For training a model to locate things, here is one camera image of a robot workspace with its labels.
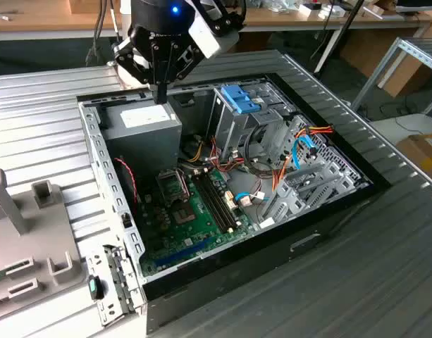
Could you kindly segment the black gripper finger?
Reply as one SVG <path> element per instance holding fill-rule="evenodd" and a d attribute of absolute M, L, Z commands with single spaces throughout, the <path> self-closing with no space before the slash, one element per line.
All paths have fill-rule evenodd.
<path fill-rule="evenodd" d="M 167 102 L 168 85 L 184 79 L 203 58 L 203 53 L 191 37 L 176 37 L 170 41 L 166 59 L 161 62 L 159 104 Z"/>
<path fill-rule="evenodd" d="M 131 87 L 147 87 L 152 92 L 154 102 L 160 104 L 161 84 L 156 83 L 153 66 L 139 54 L 130 38 L 113 45 L 113 56 L 122 80 Z"/>

